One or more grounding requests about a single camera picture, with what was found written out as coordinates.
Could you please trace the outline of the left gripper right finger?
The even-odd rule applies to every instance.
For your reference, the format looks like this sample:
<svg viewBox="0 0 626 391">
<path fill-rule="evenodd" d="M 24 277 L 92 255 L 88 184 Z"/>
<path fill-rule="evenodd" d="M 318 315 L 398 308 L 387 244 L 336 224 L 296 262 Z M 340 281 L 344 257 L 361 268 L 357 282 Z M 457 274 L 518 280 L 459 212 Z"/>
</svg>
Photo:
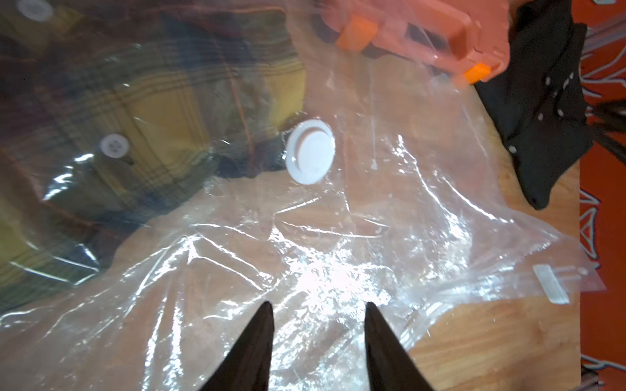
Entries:
<svg viewBox="0 0 626 391">
<path fill-rule="evenodd" d="M 365 349 L 371 391 L 435 390 L 373 302 L 366 305 Z"/>
</svg>

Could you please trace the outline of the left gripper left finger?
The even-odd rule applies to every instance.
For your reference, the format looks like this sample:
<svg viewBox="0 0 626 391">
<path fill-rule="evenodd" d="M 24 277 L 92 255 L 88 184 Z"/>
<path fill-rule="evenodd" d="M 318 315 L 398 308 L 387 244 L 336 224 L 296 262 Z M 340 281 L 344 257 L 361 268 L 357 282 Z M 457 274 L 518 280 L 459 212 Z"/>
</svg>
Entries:
<svg viewBox="0 0 626 391">
<path fill-rule="evenodd" d="M 272 304 L 265 301 L 200 390 L 268 390 L 274 330 Z"/>
</svg>

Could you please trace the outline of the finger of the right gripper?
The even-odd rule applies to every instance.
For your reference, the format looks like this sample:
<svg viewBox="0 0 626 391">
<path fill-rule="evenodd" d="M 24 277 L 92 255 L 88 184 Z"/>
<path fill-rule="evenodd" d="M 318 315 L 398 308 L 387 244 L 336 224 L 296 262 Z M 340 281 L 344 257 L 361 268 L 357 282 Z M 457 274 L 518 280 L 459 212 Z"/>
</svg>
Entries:
<svg viewBox="0 0 626 391">
<path fill-rule="evenodd" d="M 622 164 L 625 163 L 625 145 L 611 134 L 625 135 L 625 100 L 618 99 L 588 106 L 587 114 L 598 119 L 587 130 L 593 141 L 605 148 Z"/>
</svg>

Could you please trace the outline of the clear plastic vacuum bag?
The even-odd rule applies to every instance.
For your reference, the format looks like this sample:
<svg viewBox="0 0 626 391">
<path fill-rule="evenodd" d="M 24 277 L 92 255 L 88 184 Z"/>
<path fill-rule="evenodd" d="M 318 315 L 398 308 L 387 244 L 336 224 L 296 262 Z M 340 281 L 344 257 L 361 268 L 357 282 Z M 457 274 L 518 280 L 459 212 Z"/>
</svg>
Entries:
<svg viewBox="0 0 626 391">
<path fill-rule="evenodd" d="M 306 71 L 283 169 L 212 177 L 110 267 L 1 310 L 4 390 L 199 390 L 272 304 L 269 388 L 364 390 L 373 302 L 411 348 L 456 306 L 604 285 L 577 239 L 509 208 L 471 85 L 324 41 L 316 1 L 276 6 Z"/>
</svg>

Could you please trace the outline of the yellow black plaid shirt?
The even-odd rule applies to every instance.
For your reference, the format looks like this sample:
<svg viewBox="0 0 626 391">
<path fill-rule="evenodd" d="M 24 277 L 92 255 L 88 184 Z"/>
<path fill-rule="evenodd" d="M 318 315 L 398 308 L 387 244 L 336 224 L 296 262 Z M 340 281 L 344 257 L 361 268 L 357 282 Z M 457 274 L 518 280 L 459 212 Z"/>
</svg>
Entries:
<svg viewBox="0 0 626 391">
<path fill-rule="evenodd" d="M 212 178 L 283 169 L 306 71 L 276 6 L 1 4 L 1 310 L 85 283 Z"/>
</svg>

